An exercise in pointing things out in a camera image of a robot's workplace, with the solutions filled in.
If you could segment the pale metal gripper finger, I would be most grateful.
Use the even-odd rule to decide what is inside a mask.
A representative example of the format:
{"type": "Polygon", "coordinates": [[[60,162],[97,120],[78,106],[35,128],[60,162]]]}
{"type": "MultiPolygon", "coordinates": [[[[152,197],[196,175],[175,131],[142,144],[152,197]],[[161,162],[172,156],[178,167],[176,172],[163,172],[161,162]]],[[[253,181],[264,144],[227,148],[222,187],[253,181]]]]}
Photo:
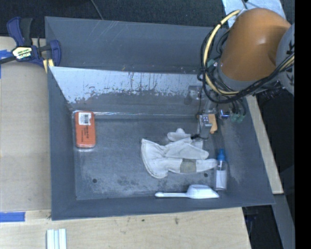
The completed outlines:
{"type": "Polygon", "coordinates": [[[208,139],[213,124],[210,122],[208,114],[200,114],[199,121],[199,137],[201,139],[208,139]]]}
{"type": "Polygon", "coordinates": [[[189,86],[188,93],[184,99],[184,104],[191,104],[201,99],[201,87],[200,86],[189,86]]]}

